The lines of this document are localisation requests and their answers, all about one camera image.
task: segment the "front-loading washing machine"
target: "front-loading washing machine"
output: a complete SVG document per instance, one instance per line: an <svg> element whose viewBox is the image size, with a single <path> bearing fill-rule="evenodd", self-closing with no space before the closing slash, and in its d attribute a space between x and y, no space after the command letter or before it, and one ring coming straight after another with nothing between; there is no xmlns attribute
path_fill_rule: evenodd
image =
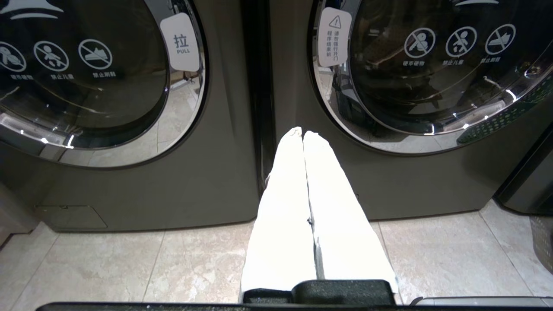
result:
<svg viewBox="0 0 553 311"><path fill-rule="evenodd" d="M553 121L552 14L550 1L272 1L276 136L328 140L370 219L480 209Z"/></svg>
<svg viewBox="0 0 553 311"><path fill-rule="evenodd" d="M58 231L247 221L239 1L0 2L0 180Z"/></svg>

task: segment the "tile grout line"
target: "tile grout line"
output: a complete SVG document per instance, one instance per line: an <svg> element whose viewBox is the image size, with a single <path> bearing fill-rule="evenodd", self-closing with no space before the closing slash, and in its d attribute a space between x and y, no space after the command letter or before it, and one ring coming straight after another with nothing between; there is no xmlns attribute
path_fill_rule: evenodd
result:
<svg viewBox="0 0 553 311"><path fill-rule="evenodd" d="M142 302L144 302L144 298L146 298L146 293L148 292L148 287L150 287L150 281L152 280L152 275L154 274L155 265L158 263L159 253L161 253L161 246L163 245L163 241L165 240L166 232L167 230L163 231L163 237L161 238L161 243L159 244L158 253L155 255L154 264L152 265L152 270L150 271L150 276L148 277L148 283L146 283L146 289L144 290L144 294L142 295Z"/></svg>
<svg viewBox="0 0 553 311"><path fill-rule="evenodd" d="M390 260L390 254L388 253L388 246L386 245L386 239L384 238L384 233L382 232L382 228L380 227L380 221L377 221L377 223L378 223L378 231L380 231L380 236L382 237L382 243L384 244L384 252L388 257L388 262L390 263L390 266L392 267L392 270L394 271L394 274L395 274L394 265L392 264L392 261ZM395 275L395 278L396 278L396 281L398 282L399 299L401 300L401 303L403 303L403 305L406 305L405 302L403 301L403 297L401 296L401 289L399 288L399 279L397 274Z"/></svg>
<svg viewBox="0 0 553 311"><path fill-rule="evenodd" d="M496 236L495 233L493 232L492 228L489 226L488 222L486 221L486 218L484 218L484 216L480 213L480 211L478 211L478 215L480 216L480 218L482 218L482 220L483 220L484 223L486 224L486 227L488 227L488 230L492 233L494 239L497 241L497 244L499 244L499 247L501 247L501 250L503 251L503 253L505 254L505 256L507 256L507 259L509 260L509 262L511 263L511 265L513 266L513 268L515 268L515 271L516 271L517 274L519 275L520 279L522 279L524 285L526 286L526 288L528 289L528 291L530 292L530 294L531 294L532 296L535 297L534 292L532 292L532 290L530 289L530 287L529 287L528 284L526 283L526 280L524 279L524 277L522 276L522 274L520 274L520 271L518 270L518 268L515 266L515 264L514 264L513 261L511 260L511 257L509 256L509 254L507 254L507 252L505 251L505 248L503 248L503 245L501 244L501 242L499 242L499 239L497 238L497 236Z"/></svg>
<svg viewBox="0 0 553 311"><path fill-rule="evenodd" d="M42 257L42 260L40 261L40 264L36 267L35 271L33 272L33 274L31 275L31 277L29 278L29 280L27 281L27 283L25 284L25 287L23 287L23 290L19 293L19 296L17 296L17 299L13 302L12 306L9 307L9 310L13 310L13 307L15 307L15 305L17 304L17 302L21 299L21 295L23 295L23 292L25 292L25 290L27 289L27 286L29 286L29 283L31 282L31 280L34 278L36 272L38 271L38 269L40 268L40 266L42 266L42 264L44 263L44 260L46 259L46 256L48 256L48 254L50 253L50 251L52 250L52 247L54 247L54 244L56 244L56 241L58 240L58 238L60 237L60 234L58 234L58 236L56 237L56 239L54 240L54 242L52 243L52 245L50 245L50 248L48 249L48 252L46 252L46 254L44 255L44 257Z"/></svg>

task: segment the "pull label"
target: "pull label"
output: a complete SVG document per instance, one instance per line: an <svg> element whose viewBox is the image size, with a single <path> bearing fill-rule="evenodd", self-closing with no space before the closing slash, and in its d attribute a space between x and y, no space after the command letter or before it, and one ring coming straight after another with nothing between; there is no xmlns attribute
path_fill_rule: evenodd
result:
<svg viewBox="0 0 553 311"><path fill-rule="evenodd" d="M167 17L161 21L160 28L171 67L182 71L198 71L200 53L190 17L186 13Z"/></svg>

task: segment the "washing machine door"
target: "washing machine door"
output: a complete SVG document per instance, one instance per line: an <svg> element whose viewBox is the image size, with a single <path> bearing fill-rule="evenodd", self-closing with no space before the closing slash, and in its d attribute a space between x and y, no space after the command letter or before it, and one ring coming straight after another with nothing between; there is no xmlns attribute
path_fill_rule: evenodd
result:
<svg viewBox="0 0 553 311"><path fill-rule="evenodd" d="M313 74L356 140L396 153L474 142L533 104L552 66L553 2L316 1Z"/></svg>
<svg viewBox="0 0 553 311"><path fill-rule="evenodd" d="M0 1L0 139L122 167L163 154L201 110L205 51L185 0Z"/></svg>

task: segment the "beige tile floor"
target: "beige tile floor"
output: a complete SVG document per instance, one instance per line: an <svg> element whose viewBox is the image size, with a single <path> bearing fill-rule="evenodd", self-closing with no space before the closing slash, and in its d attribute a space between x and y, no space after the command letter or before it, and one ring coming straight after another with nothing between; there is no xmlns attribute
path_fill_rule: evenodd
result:
<svg viewBox="0 0 553 311"><path fill-rule="evenodd" d="M56 234L40 224L0 251L0 310L53 301L237 301L253 223L123 234ZM373 222L400 296L545 296L553 275L530 222L494 202L480 212Z"/></svg>

